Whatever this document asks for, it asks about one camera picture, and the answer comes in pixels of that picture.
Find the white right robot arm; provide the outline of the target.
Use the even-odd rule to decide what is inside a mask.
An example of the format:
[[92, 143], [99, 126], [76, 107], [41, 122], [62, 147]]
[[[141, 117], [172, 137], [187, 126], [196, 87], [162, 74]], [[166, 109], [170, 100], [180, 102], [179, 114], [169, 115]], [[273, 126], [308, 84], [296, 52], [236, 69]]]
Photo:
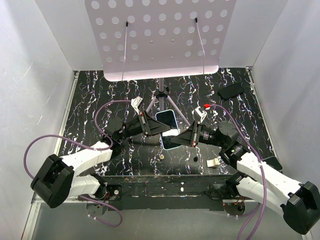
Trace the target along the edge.
[[231, 121], [223, 121], [213, 130], [200, 122], [174, 136], [171, 142], [196, 147], [199, 143], [221, 148], [221, 159], [237, 170], [226, 182], [232, 199], [248, 197], [283, 216], [295, 232], [306, 235], [320, 220], [320, 192], [316, 185], [291, 179], [238, 141], [239, 132]]

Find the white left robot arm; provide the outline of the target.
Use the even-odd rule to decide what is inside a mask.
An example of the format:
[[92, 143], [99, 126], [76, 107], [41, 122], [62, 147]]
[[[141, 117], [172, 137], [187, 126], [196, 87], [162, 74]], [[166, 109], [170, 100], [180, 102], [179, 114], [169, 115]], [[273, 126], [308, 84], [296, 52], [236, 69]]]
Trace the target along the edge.
[[155, 136], [170, 130], [142, 110], [129, 122], [119, 117], [109, 119], [105, 137], [97, 143], [71, 155], [52, 154], [33, 178], [30, 187], [50, 208], [60, 206], [66, 199], [89, 195], [95, 200], [108, 195], [107, 182], [96, 173], [82, 175], [86, 170], [117, 157], [122, 142], [132, 136]]

